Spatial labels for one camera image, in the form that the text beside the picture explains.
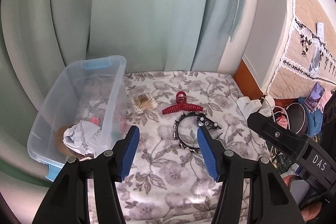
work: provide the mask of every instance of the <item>cotton swab bundle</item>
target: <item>cotton swab bundle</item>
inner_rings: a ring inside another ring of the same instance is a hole
[[[158,107],[157,102],[149,93],[142,94],[131,100],[134,111],[137,114],[143,113],[145,110],[151,110]]]

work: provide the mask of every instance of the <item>floral blanket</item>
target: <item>floral blanket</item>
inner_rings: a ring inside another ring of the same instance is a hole
[[[162,110],[175,104],[176,92],[187,94],[187,101],[204,107],[204,113],[222,129],[210,131],[225,148],[244,158],[256,160],[269,156],[266,146],[259,146],[247,128],[237,107],[242,96],[229,75],[205,72],[169,71],[128,73],[125,75],[128,97],[151,93],[157,109],[140,115],[126,113],[129,125],[140,129],[140,142],[131,172],[116,183],[120,205],[127,223],[182,224],[211,222],[217,206],[221,183],[207,173],[201,154],[181,149],[174,140],[174,121],[182,112],[163,115]],[[197,127],[187,118],[179,127],[185,142],[197,146]],[[241,222],[247,221],[249,181],[244,181]],[[98,223],[93,180],[89,181],[91,224]]]

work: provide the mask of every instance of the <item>white wall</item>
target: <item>white wall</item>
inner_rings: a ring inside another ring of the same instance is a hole
[[[336,29],[336,3],[334,0],[318,0]],[[218,67],[219,73],[234,75],[245,51],[257,9],[258,0],[246,0],[241,24],[232,42],[228,41],[222,60]]]

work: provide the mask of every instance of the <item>light blue curtain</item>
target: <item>light blue curtain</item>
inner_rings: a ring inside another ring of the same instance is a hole
[[[206,0],[92,0],[89,58],[122,55],[128,72],[190,70]]]
[[[129,72],[216,71],[244,1],[2,0],[0,137],[8,143],[2,151],[15,146],[22,158],[0,152],[0,168],[13,167],[22,180],[47,172],[23,151],[37,110],[66,65],[123,55]]]
[[[192,70],[217,71],[226,43],[240,23],[245,0],[207,0]]]

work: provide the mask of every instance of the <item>person's hand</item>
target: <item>person's hand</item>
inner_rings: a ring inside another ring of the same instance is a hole
[[[287,176],[287,177],[283,178],[283,181],[285,182],[287,187],[289,186],[289,181],[293,177],[296,177],[296,176],[295,175],[290,175],[290,176]],[[316,203],[313,203],[312,205],[304,208],[301,211],[301,215],[303,217],[303,220],[308,221],[308,220],[314,219],[319,214],[319,212],[321,210],[321,207],[322,207],[322,202],[316,202]]]

